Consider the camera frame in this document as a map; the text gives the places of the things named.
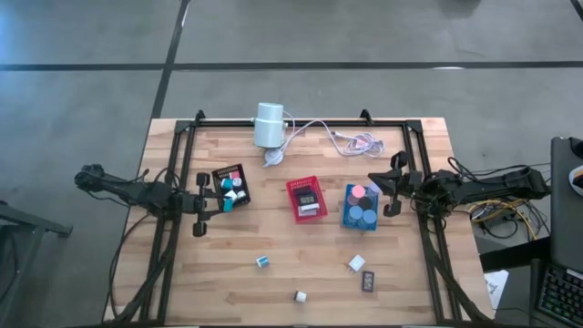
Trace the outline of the backlit computer keyboard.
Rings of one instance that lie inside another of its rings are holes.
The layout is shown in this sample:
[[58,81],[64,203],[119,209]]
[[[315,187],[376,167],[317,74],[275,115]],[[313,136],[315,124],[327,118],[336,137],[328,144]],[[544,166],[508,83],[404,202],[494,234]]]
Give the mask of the backlit computer keyboard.
[[574,328],[583,328],[583,274],[548,264],[542,275],[537,309]]

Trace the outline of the white orange desk object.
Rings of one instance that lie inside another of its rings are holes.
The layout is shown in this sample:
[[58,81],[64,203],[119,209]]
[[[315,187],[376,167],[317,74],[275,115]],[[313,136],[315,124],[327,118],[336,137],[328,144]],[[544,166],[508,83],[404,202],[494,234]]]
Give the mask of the white orange desk object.
[[569,172],[568,182],[571,189],[583,197],[583,165],[575,167]]

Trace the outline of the grey side table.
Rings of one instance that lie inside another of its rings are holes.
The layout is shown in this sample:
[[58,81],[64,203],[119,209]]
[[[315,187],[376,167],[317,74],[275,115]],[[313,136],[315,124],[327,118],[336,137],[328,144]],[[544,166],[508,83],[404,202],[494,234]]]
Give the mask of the grey side table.
[[0,200],[0,328],[6,328],[41,240],[51,231],[68,238],[73,227],[10,207]]

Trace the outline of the white paper sheet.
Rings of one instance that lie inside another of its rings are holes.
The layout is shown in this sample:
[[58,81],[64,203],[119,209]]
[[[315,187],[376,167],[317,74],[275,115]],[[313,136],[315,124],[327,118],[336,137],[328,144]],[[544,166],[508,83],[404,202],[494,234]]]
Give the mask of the white paper sheet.
[[509,272],[507,270],[488,272],[484,274],[486,279],[488,297],[494,311],[498,308],[498,305],[502,298],[502,294],[506,286],[508,275]]

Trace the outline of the black aluminium rig frame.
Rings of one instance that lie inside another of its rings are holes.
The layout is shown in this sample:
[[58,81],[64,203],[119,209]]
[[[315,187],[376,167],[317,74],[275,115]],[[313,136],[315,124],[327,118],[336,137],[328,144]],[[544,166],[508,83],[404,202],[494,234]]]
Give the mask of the black aluminium rig frame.
[[[373,232],[345,229],[343,195],[363,184],[389,159],[345,158],[327,130],[310,126],[294,139],[278,167],[264,168],[250,123],[204,119],[195,130],[186,179],[198,172],[241,164],[251,203],[210,221],[204,237],[193,236],[192,217],[182,223],[166,322],[169,325],[391,324],[432,323],[430,294],[416,215],[404,210],[381,218]],[[328,214],[296,223],[286,182],[316,176]],[[357,273],[348,262],[361,255]],[[256,259],[267,256],[260,268]],[[362,272],[374,273],[373,292],[362,291]],[[305,303],[294,294],[305,292]]]

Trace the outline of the blue plastic basket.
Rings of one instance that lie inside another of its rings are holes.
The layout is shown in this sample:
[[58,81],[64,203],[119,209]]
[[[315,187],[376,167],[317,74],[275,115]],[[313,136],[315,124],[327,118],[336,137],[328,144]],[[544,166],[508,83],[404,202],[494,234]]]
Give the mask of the blue plastic basket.
[[350,190],[352,188],[354,184],[348,184],[346,186],[346,190],[345,190],[345,194],[344,194],[344,203],[343,203],[343,215],[341,218],[341,223],[345,228],[349,228],[349,229],[356,229],[356,230],[360,230],[360,231],[375,231],[377,229],[377,225],[378,225],[378,195],[372,197],[370,195],[367,194],[367,190],[368,187],[365,187],[366,190],[366,197],[369,197],[373,200],[373,208],[372,210],[374,210],[377,213],[377,222],[374,225],[367,225],[363,223],[363,220],[360,219],[358,221],[350,221],[348,218],[348,211],[350,209],[350,207],[352,206],[351,204],[348,203],[347,199],[350,193]]

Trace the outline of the red plastic basket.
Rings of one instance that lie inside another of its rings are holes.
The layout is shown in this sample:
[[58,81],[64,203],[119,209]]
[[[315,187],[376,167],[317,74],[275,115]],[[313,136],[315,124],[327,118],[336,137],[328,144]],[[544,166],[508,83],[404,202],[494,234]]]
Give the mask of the red plastic basket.
[[[300,217],[298,214],[300,205],[298,204],[298,201],[294,197],[293,190],[306,186],[309,186],[315,192],[315,195],[318,200],[317,203],[320,204],[320,208],[315,216]],[[324,196],[322,194],[322,189],[316,176],[309,176],[300,179],[289,180],[286,182],[286,190],[291,204],[292,214],[296,223],[300,224],[312,220],[318,220],[320,218],[325,217],[328,214],[327,206],[324,200]]]

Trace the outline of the pink hourglass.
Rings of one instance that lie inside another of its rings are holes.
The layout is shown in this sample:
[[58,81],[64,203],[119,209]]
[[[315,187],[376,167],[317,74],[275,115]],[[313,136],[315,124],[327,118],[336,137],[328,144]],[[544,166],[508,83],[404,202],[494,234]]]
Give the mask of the pink hourglass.
[[353,206],[357,205],[360,199],[365,196],[365,194],[366,194],[365,187],[363,187],[362,185],[353,185],[350,190],[347,201],[349,204]]

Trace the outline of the black plastic basket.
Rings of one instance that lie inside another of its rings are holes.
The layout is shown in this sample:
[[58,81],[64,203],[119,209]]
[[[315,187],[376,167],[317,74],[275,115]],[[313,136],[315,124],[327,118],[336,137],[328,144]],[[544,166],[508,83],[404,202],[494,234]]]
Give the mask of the black plastic basket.
[[[247,184],[247,180],[245,177],[245,173],[243,170],[243,167],[241,164],[236,164],[236,165],[231,165],[222,169],[215,169],[211,172],[211,177],[212,177],[212,181],[214,183],[214,187],[216,192],[222,192],[224,195],[229,192],[230,190],[225,190],[221,187],[221,181],[223,179],[230,179],[230,173],[232,171],[237,170],[240,173],[239,178],[242,179],[242,185],[240,187],[234,187],[232,186],[231,190],[234,190],[236,192],[236,194],[240,191],[240,190],[244,190],[247,194],[247,196],[243,199],[243,200],[238,200],[238,197],[236,200],[233,201],[233,209],[236,207],[240,207],[246,204],[249,204],[251,202],[251,194],[249,191],[249,187]],[[223,200],[225,198],[218,198],[218,205],[220,207],[221,210],[223,210]]]

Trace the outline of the white cylindrical lamp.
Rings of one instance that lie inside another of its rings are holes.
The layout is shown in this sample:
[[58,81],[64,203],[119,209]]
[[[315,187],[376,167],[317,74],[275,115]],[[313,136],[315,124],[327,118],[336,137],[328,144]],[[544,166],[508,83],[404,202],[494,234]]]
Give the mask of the white cylindrical lamp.
[[283,105],[260,102],[254,122],[254,145],[265,149],[279,148],[285,137]]

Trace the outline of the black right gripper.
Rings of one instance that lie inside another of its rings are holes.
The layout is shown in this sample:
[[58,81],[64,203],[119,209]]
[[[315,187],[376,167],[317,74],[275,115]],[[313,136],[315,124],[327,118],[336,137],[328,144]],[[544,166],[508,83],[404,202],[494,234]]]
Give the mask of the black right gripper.
[[399,195],[411,197],[416,193],[422,182],[422,172],[410,169],[403,173],[409,160],[409,155],[405,151],[399,151],[391,157],[391,170],[386,173],[369,173],[367,177],[372,181],[387,181],[377,184],[379,192],[391,197],[391,202],[384,206],[384,216],[394,217],[401,213],[402,202]]

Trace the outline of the black operator desk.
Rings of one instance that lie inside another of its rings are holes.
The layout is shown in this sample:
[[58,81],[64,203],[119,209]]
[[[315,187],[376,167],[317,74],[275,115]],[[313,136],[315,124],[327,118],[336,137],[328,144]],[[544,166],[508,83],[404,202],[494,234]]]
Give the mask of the black operator desk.
[[537,300],[542,275],[548,264],[583,274],[583,197],[571,189],[568,182],[569,172],[573,168],[583,165],[583,159],[572,153],[568,139],[555,137],[551,140],[549,256],[543,261],[535,261],[531,267],[529,305],[531,310],[549,317],[562,326],[570,325],[539,311]]

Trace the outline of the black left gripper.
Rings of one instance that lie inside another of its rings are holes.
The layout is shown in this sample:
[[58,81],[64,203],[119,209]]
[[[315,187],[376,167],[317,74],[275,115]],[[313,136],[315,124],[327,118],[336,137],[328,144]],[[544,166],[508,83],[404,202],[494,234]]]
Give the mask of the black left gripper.
[[209,190],[210,174],[198,173],[196,176],[196,185],[199,187],[198,194],[185,192],[181,200],[181,212],[183,214],[196,215],[197,220],[193,224],[192,234],[194,237],[203,237],[207,233],[208,221],[212,215],[225,213],[224,210],[206,210],[206,192],[208,198],[225,198],[222,192]]

